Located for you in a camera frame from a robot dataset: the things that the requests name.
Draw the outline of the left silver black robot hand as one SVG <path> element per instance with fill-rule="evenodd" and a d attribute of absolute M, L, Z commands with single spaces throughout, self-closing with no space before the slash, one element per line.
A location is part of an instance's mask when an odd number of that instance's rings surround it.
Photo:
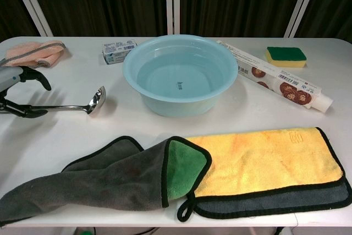
<path fill-rule="evenodd" d="M 27 80 L 37 80 L 46 90 L 51 91 L 49 81 L 37 70 L 26 66 L 0 67 L 0 114 L 10 113 L 23 118 L 37 118 L 48 113 L 45 109 L 36 110 L 31 105 L 19 105 L 5 98 L 12 86 Z"/>

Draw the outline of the metal ladle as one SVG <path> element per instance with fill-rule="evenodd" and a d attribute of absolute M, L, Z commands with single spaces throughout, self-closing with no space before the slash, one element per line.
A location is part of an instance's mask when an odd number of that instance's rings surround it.
<path fill-rule="evenodd" d="M 30 106 L 31 110 L 75 110 L 83 111 L 90 115 L 94 111 L 98 110 L 106 100 L 106 89 L 101 86 L 93 95 L 90 102 L 85 106 Z"/>

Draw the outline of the pink cloth with grey trim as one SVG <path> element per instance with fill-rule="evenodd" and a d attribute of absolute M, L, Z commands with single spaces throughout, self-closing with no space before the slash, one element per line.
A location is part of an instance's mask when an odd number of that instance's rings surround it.
<path fill-rule="evenodd" d="M 62 41 L 24 42 L 6 51 L 0 67 L 50 68 L 66 49 Z"/>

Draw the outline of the dark curtain panel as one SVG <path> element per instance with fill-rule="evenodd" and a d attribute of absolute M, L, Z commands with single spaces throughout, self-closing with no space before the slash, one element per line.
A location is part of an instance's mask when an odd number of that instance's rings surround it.
<path fill-rule="evenodd" d="M 54 36 L 162 36 L 166 0 L 38 0 Z"/>
<path fill-rule="evenodd" d="M 0 0 L 0 42 L 18 36 L 39 36 L 22 0 Z"/>
<path fill-rule="evenodd" d="M 295 37 L 336 38 L 352 43 L 352 0 L 310 0 Z"/>
<path fill-rule="evenodd" d="M 180 32 L 206 37 L 283 37 L 297 0 L 180 0 Z"/>

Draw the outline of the small white blue soap box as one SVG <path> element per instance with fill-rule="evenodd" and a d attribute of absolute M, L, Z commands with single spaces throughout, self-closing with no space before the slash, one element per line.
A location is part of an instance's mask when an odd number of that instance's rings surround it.
<path fill-rule="evenodd" d="M 107 65 L 121 63 L 127 54 L 137 46 L 134 40 L 126 42 L 106 43 L 102 46 L 102 54 Z"/>

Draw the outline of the grey green microfiber towel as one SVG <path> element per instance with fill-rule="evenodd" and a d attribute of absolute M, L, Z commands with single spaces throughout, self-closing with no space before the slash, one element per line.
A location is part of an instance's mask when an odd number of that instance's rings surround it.
<path fill-rule="evenodd" d="M 178 136 L 148 149 L 121 136 L 60 173 L 6 193 L 0 198 L 0 227 L 68 204 L 124 211 L 166 208 L 197 188 L 211 162 L 207 150 Z"/>

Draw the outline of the light blue plastic basin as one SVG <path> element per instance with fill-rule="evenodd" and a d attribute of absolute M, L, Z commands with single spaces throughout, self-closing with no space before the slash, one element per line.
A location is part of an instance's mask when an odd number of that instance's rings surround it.
<path fill-rule="evenodd" d="M 194 35 L 165 35 L 138 45 L 126 56 L 123 75 L 143 103 L 166 117 L 209 111 L 238 76 L 231 52 Z"/>

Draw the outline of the long white baking paper box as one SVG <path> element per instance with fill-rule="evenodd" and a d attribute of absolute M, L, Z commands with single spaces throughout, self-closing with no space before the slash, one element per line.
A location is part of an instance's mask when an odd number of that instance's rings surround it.
<path fill-rule="evenodd" d="M 332 105 L 333 100 L 318 86 L 223 41 L 218 40 L 217 43 L 233 54 L 238 73 L 249 80 L 307 109 L 314 108 L 325 113 Z"/>

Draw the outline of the yellow grey microfiber towel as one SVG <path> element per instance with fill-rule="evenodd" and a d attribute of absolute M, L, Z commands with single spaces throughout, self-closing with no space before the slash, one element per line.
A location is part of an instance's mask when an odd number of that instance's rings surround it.
<path fill-rule="evenodd" d="M 211 164 L 178 210 L 212 219 L 330 210 L 352 204 L 352 187 L 321 128 L 194 136 Z"/>

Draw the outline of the yellow green scrub sponge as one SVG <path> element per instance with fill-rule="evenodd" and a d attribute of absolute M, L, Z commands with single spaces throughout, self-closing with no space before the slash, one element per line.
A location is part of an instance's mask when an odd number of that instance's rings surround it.
<path fill-rule="evenodd" d="M 307 58 L 297 47 L 267 47 L 267 62 L 282 68 L 303 68 Z"/>

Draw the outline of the white frame post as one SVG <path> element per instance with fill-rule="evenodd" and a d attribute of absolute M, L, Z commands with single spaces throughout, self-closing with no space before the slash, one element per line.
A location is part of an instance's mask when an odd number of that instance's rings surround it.
<path fill-rule="evenodd" d="M 166 0 L 167 34 L 180 34 L 180 0 Z"/>
<path fill-rule="evenodd" d="M 52 30 L 38 0 L 22 0 L 40 36 L 53 37 Z"/>
<path fill-rule="evenodd" d="M 294 38 L 310 0 L 297 0 L 291 14 L 284 38 Z"/>

